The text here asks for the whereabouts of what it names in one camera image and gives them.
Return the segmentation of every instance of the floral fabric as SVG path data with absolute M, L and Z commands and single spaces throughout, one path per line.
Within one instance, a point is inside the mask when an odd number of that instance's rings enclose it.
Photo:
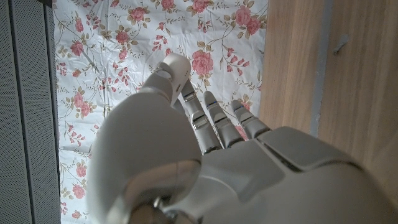
M 53 14 L 63 223 L 90 223 L 91 144 L 171 52 L 191 61 L 198 98 L 212 91 L 234 124 L 232 100 L 258 112 L 267 1 L 53 0 Z

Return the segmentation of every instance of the wood grain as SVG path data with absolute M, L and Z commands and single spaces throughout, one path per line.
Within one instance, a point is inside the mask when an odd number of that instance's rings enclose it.
M 335 0 L 319 138 L 351 154 L 398 205 L 398 1 Z M 340 35 L 349 42 L 331 53 Z
M 259 117 L 309 132 L 323 1 L 269 1 Z

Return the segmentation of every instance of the gray wall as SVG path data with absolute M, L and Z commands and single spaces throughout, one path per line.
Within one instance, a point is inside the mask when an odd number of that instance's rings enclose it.
M 0 223 L 60 223 L 52 11 L 0 10 Z

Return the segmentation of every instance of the robot finger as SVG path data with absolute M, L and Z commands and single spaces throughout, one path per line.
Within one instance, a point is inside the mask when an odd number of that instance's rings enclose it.
M 238 100 L 232 101 L 232 108 L 249 139 L 256 138 L 258 135 L 271 130 L 250 113 Z
M 221 143 L 201 107 L 190 80 L 188 80 L 182 88 L 181 94 L 191 117 L 192 126 L 197 136 L 202 154 L 222 149 Z
M 229 148 L 237 142 L 244 141 L 231 120 L 225 115 L 223 109 L 217 103 L 214 95 L 210 91 L 206 91 L 203 96 L 205 97 L 205 105 L 209 111 L 210 118 L 216 126 L 218 136 L 224 148 Z

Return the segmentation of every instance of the robotic hand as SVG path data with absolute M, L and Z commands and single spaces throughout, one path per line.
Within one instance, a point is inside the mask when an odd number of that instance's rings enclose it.
M 189 74 L 190 62 L 170 54 L 110 112 L 88 174 L 93 223 L 398 223 L 346 154 L 292 128 L 271 131 L 233 101 L 245 142 L 207 91 L 219 141 Z

